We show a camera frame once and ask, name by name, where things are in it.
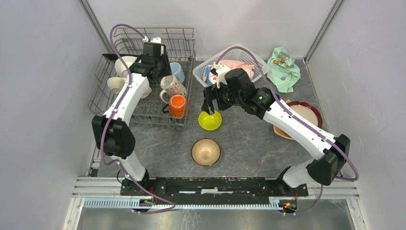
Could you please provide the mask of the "light blue cup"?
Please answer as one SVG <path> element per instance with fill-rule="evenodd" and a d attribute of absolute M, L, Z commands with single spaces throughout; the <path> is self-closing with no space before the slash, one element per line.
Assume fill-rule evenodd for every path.
<path fill-rule="evenodd" d="M 171 62 L 170 68 L 171 68 L 172 74 L 180 81 L 180 83 L 183 83 L 185 81 L 185 75 L 184 75 L 181 64 L 178 62 Z"/>

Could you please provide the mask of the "yellow-green bowl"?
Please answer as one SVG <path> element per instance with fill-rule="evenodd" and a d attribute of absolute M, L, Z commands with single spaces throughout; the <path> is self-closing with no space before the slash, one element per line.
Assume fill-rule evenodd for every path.
<path fill-rule="evenodd" d="M 222 124 L 222 116 L 217 110 L 215 110 L 212 115 L 209 115 L 206 112 L 201 112 L 198 117 L 198 123 L 204 130 L 214 131 Z"/>

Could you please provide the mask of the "white floral mug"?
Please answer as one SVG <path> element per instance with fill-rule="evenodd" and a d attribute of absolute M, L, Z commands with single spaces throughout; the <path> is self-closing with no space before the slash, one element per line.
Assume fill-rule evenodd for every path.
<path fill-rule="evenodd" d="M 186 87 L 174 75 L 163 77 L 160 81 L 160 86 L 162 91 L 159 96 L 164 103 L 168 103 L 163 97 L 165 93 L 170 97 L 174 95 L 187 96 Z"/>

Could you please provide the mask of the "cream plate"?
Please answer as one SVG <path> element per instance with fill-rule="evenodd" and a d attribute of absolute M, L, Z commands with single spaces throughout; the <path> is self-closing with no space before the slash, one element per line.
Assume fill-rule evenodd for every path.
<path fill-rule="evenodd" d="M 134 56 L 124 56 L 122 60 L 124 63 L 130 67 L 135 61 L 137 57 Z M 114 65 L 115 71 L 120 78 L 126 78 L 128 76 L 128 72 L 126 67 L 124 66 L 123 62 L 120 59 L 117 59 Z"/>

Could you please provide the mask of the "orange mug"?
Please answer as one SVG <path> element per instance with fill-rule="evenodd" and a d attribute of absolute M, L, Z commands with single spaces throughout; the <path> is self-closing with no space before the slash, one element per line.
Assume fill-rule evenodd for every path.
<path fill-rule="evenodd" d="M 174 95 L 169 102 L 162 108 L 164 114 L 172 117 L 184 117 L 187 113 L 187 100 L 183 95 Z"/>

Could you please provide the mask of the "white deep plate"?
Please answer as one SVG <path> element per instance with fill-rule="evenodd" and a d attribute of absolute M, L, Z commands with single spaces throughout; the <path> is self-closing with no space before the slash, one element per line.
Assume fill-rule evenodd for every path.
<path fill-rule="evenodd" d="M 107 80 L 107 87 L 114 94 L 119 94 L 124 87 L 126 78 L 111 77 Z M 148 87 L 141 96 L 141 99 L 147 98 L 152 92 L 152 88 Z"/>

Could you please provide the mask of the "beige bowl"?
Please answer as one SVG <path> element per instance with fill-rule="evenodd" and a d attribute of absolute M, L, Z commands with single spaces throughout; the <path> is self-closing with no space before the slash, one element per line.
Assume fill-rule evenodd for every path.
<path fill-rule="evenodd" d="M 202 138 L 193 144 L 191 156 L 198 165 L 211 166 L 219 160 L 221 148 L 213 139 Z"/>

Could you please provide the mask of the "red rimmed plate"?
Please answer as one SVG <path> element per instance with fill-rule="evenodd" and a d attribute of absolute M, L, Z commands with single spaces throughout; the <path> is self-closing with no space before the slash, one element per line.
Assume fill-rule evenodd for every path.
<path fill-rule="evenodd" d="M 295 112 L 300 116 L 311 122 L 318 128 L 322 128 L 323 120 L 320 112 L 311 104 L 301 101 L 286 101 L 287 105 L 290 106 Z"/>

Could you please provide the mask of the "wooden woven coaster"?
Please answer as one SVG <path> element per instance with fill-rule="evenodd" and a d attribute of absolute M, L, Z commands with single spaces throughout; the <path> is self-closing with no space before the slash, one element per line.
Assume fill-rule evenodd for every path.
<path fill-rule="evenodd" d="M 273 126 L 273 131 L 275 132 L 275 134 L 277 134 L 278 136 L 281 136 L 285 139 L 289 139 L 289 140 L 294 140 L 291 136 L 289 136 L 288 134 L 286 134 L 283 130 L 281 130 L 279 127 L 277 126 Z"/>

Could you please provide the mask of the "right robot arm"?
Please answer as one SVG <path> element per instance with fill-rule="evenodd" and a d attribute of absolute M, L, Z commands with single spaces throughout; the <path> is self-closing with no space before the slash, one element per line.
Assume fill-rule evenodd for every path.
<path fill-rule="evenodd" d="M 241 68 L 219 65 L 210 72 L 217 81 L 203 90 L 203 111 L 212 115 L 213 101 L 220 111 L 240 106 L 246 113 L 280 128 L 310 153 L 311 160 L 290 166 L 279 175 L 276 188 L 281 195 L 288 196 L 309 182 L 331 185 L 348 160 L 348 137 L 343 134 L 336 137 L 305 120 L 271 89 L 256 88 Z"/>

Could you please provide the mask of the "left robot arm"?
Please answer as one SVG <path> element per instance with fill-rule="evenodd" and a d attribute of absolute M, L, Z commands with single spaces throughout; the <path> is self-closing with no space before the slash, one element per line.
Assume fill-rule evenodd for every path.
<path fill-rule="evenodd" d="M 103 115 L 94 116 L 91 125 L 102 163 L 117 164 L 125 178 L 132 182 L 132 189 L 138 195 L 145 195 L 150 190 L 149 173 L 135 153 L 136 139 L 129 128 L 130 120 L 150 80 L 172 72 L 166 46 L 160 38 L 145 39 L 143 53 L 131 64 L 127 64 L 117 50 L 115 54 L 117 63 L 124 67 L 119 78 L 123 86 L 112 105 Z"/>

